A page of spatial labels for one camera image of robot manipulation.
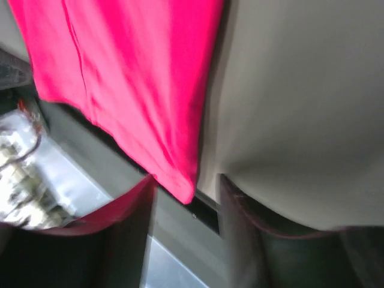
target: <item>pink cloth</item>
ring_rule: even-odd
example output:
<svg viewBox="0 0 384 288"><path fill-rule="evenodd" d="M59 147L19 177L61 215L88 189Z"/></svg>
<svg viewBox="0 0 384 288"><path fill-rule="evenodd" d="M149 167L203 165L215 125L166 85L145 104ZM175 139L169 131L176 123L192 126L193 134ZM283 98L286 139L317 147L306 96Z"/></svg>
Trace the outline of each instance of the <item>pink cloth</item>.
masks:
<svg viewBox="0 0 384 288"><path fill-rule="evenodd" d="M223 0L9 0L40 97L80 109L188 203Z"/></svg>

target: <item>cloth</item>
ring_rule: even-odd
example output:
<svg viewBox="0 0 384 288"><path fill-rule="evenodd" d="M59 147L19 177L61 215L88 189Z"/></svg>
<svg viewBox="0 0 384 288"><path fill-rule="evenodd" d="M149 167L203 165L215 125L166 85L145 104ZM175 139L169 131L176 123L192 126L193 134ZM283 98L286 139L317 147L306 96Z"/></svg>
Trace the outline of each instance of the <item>cloth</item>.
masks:
<svg viewBox="0 0 384 288"><path fill-rule="evenodd" d="M222 0L10 0L40 97L70 104L188 203Z"/></svg>

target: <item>red fabric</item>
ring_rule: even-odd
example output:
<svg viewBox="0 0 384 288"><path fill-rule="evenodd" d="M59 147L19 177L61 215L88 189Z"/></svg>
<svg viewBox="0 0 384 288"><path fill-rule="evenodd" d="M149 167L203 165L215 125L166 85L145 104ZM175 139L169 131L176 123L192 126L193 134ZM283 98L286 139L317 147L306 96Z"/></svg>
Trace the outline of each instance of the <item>red fabric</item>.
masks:
<svg viewBox="0 0 384 288"><path fill-rule="evenodd" d="M80 109L188 203L223 0L10 0L40 97Z"/></svg>

